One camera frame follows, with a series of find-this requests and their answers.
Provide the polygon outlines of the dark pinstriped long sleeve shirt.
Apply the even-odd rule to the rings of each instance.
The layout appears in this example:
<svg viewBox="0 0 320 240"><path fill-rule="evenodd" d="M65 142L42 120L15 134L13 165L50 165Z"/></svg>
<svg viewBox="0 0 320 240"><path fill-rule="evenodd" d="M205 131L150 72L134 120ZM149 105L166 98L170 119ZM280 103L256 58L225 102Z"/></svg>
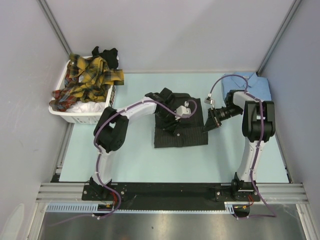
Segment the dark pinstriped long sleeve shirt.
<svg viewBox="0 0 320 240"><path fill-rule="evenodd" d="M155 130L154 130L154 147L155 148L181 148L207 145L209 142L208 133L203 132L204 120L201 100L191 97L188 93L173 93L169 98L167 106L175 111L185 101L193 100L189 104L191 111L195 110L195 114L190 118L180 118L180 124L177 127L175 134L171 135L161 130L156 129L156 114L155 114ZM159 112L168 112L162 107Z"/></svg>

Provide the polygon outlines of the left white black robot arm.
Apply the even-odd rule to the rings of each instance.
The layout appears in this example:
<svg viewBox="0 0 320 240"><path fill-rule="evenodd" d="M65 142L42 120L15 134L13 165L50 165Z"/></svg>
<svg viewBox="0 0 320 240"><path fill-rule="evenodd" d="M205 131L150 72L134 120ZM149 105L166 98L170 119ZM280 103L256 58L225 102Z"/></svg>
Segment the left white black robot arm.
<svg viewBox="0 0 320 240"><path fill-rule="evenodd" d="M161 92L147 93L129 106L104 109L93 132L93 144L97 148L98 157L94 173L89 179L89 186L98 199L105 200L110 193L115 192L110 187L113 153L125 143L129 124L142 117L155 115L160 127L172 133L182 116L191 113L188 101L183 97L182 94L164 88Z"/></svg>

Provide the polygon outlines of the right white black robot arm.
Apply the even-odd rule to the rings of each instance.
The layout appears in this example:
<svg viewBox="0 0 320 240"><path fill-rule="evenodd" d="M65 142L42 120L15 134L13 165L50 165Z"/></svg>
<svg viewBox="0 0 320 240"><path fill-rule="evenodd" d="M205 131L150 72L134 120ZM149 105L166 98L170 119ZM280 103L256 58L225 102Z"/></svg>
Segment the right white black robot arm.
<svg viewBox="0 0 320 240"><path fill-rule="evenodd" d="M225 107L211 106L203 132L220 128L222 122L238 115L242 116L244 150L238 170L230 186L219 189L237 201L250 200L257 193L257 168L266 143L276 132L275 104L263 101L244 90L231 90L224 100Z"/></svg>

